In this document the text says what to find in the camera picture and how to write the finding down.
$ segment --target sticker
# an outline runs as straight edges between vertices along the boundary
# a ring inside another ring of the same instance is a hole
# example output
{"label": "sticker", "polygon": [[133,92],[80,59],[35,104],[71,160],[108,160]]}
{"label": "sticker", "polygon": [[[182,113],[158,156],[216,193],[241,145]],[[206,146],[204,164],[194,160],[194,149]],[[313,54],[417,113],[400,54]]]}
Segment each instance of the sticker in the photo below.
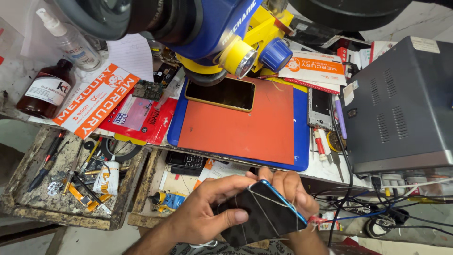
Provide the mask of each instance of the sticker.
{"label": "sticker", "polygon": [[59,78],[37,78],[30,85],[25,96],[41,99],[53,105],[59,106],[66,97],[71,85]]}
{"label": "sticker", "polygon": [[432,53],[440,53],[437,42],[431,39],[425,39],[420,37],[411,36],[410,40],[412,45],[417,50],[428,51]]}
{"label": "sticker", "polygon": [[305,31],[307,29],[307,27],[308,27],[307,25],[299,23],[299,24],[297,24],[296,29]]}
{"label": "sticker", "polygon": [[356,90],[356,88],[358,88],[358,87],[359,87],[359,81],[358,81],[358,80],[355,80],[355,81],[352,83],[352,88],[353,88],[354,90]]}
{"label": "sticker", "polygon": [[351,84],[343,88],[344,106],[348,106],[354,99],[354,87]]}

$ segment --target smartphone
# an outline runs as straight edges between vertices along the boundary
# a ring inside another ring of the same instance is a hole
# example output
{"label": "smartphone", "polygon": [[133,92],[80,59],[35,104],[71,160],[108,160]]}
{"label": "smartphone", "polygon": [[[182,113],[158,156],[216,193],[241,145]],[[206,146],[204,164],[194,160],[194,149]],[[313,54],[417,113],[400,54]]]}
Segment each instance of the smartphone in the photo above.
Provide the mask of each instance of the smartphone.
{"label": "smartphone", "polygon": [[207,157],[169,151],[165,163],[171,166],[184,167],[194,170],[203,170]]}
{"label": "smartphone", "polygon": [[188,100],[249,113],[253,108],[255,84],[228,77],[211,87],[198,86],[189,81],[185,96]]}
{"label": "smartphone", "polygon": [[307,124],[309,126],[333,130],[329,100],[332,100],[331,94],[314,88],[308,89]]}
{"label": "smartphone", "polygon": [[307,227],[306,219],[266,180],[258,181],[250,186],[250,190],[245,189],[211,208],[214,215],[236,208],[249,213],[247,222],[221,233],[233,247],[278,238]]}

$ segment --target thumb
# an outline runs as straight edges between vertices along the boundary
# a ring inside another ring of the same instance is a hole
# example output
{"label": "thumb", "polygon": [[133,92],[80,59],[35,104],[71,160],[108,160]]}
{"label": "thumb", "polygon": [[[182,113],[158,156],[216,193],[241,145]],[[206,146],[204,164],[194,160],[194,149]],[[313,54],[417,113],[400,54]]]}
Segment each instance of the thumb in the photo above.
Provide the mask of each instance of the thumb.
{"label": "thumb", "polygon": [[223,213],[216,215],[212,219],[216,232],[220,233],[225,229],[244,223],[249,220],[249,214],[243,209],[228,209]]}

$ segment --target orange packaging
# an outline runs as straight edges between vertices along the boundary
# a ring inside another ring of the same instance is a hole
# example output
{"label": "orange packaging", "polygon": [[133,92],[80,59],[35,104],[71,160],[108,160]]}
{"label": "orange packaging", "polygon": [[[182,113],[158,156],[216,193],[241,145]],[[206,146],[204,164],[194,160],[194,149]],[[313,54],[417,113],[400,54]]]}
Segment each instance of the orange packaging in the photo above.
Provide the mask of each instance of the orange packaging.
{"label": "orange packaging", "polygon": [[139,80],[110,64],[53,122],[85,139]]}
{"label": "orange packaging", "polygon": [[293,57],[279,72],[280,77],[307,83],[328,83],[346,86],[341,58],[335,55],[293,50]]}

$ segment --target phone with string wrapped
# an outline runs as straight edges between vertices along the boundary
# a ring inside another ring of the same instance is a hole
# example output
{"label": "phone with string wrapped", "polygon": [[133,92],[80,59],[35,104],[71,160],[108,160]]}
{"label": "phone with string wrapped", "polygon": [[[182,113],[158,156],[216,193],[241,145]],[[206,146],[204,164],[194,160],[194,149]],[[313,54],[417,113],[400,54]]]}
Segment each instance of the phone with string wrapped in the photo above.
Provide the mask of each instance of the phone with string wrapped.
{"label": "phone with string wrapped", "polygon": [[219,205],[213,205],[212,211],[218,215],[236,208],[246,210],[249,220],[221,233],[232,247],[278,238],[307,227],[307,220],[266,180],[258,181]]}

